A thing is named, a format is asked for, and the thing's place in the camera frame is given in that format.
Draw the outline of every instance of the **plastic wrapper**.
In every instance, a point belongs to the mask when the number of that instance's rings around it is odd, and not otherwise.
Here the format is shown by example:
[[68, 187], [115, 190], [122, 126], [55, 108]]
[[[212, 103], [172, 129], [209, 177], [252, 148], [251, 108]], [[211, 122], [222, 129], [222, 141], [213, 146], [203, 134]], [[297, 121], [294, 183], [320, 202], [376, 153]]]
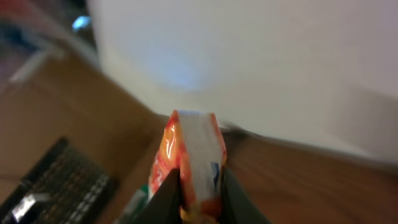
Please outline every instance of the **plastic wrapper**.
[[174, 111], [149, 177], [151, 198], [173, 168], [180, 169], [183, 209], [217, 217], [226, 149], [213, 113]]

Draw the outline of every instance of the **brown surface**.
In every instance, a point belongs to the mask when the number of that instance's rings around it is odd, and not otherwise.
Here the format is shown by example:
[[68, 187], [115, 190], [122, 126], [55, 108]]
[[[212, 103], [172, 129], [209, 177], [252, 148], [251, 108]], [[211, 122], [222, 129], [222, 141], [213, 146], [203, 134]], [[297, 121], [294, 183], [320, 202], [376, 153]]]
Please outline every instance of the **brown surface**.
[[[98, 223], [147, 182], [163, 124], [77, 58], [49, 61], [0, 96], [1, 200], [60, 136], [121, 178]], [[341, 159], [247, 138], [228, 166], [274, 223], [397, 223], [398, 180]]]

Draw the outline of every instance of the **blue light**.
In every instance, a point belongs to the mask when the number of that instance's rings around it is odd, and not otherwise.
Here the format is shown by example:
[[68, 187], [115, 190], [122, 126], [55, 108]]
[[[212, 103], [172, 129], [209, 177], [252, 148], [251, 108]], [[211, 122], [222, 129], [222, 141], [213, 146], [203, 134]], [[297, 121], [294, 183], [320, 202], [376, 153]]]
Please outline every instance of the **blue light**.
[[90, 24], [91, 18], [89, 16], [79, 16], [72, 24], [73, 31], [79, 31]]

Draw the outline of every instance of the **snack wrapper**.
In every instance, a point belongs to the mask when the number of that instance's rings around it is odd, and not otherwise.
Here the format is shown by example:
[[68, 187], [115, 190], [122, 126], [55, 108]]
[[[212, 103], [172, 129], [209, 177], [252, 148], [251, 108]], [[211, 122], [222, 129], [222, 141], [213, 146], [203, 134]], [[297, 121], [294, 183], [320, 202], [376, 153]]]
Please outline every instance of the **snack wrapper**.
[[180, 169], [183, 208], [217, 217], [226, 149], [213, 113], [175, 110], [164, 129], [149, 177], [149, 198], [173, 168]]

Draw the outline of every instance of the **black object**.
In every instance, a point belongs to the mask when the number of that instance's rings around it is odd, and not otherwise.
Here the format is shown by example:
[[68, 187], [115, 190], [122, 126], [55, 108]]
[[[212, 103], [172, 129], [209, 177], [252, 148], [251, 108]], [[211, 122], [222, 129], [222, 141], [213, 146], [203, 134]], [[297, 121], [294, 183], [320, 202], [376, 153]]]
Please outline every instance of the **black object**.
[[29, 218], [19, 223], [93, 223], [116, 187], [115, 180], [61, 138], [0, 206], [0, 223], [15, 223], [12, 210], [37, 193], [48, 194], [50, 202], [29, 210]]
[[[225, 168], [221, 179], [223, 210], [220, 224], [271, 223], [247, 198], [233, 173]], [[181, 223], [179, 214], [182, 204], [180, 172], [170, 171], [156, 194], [132, 224]]]

